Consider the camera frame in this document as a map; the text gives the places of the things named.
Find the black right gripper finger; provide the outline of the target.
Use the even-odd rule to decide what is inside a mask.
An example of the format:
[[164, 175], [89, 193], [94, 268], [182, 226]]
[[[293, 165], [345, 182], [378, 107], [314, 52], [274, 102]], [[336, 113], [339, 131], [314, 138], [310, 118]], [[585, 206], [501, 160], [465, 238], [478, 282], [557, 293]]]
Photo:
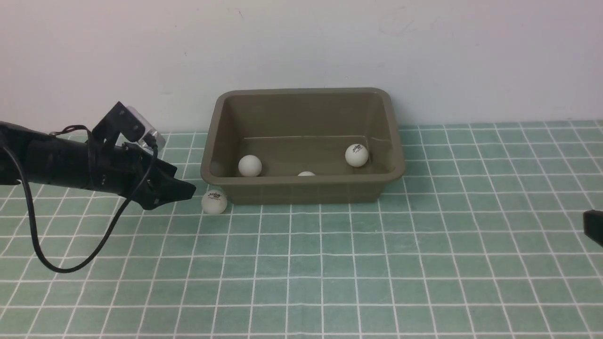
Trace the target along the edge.
[[599, 246], [603, 246], [603, 211], [586, 210], [582, 214], [584, 234]]

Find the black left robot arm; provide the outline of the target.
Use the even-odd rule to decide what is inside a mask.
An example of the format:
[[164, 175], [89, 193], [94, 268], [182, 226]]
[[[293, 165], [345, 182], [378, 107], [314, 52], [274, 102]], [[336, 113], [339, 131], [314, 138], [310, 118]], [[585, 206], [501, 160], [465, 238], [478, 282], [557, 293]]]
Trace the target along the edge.
[[152, 156], [137, 144], [116, 141], [115, 137], [106, 143], [94, 141], [90, 164], [87, 142], [1, 123], [1, 143], [15, 153], [28, 182], [116, 194], [144, 210], [193, 197], [196, 186], [175, 178], [177, 168], [162, 160], [155, 161], [145, 183], [136, 189]]

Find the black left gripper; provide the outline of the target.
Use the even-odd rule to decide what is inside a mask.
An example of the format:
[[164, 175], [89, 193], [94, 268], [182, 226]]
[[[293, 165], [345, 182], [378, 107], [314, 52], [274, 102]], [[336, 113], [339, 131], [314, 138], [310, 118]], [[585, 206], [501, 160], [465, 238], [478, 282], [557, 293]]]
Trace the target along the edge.
[[159, 148], [151, 152], [136, 144], [93, 146], [88, 190], [113, 193], [139, 200], [144, 210], [192, 198], [196, 186], [175, 178], [177, 167], [159, 160]]

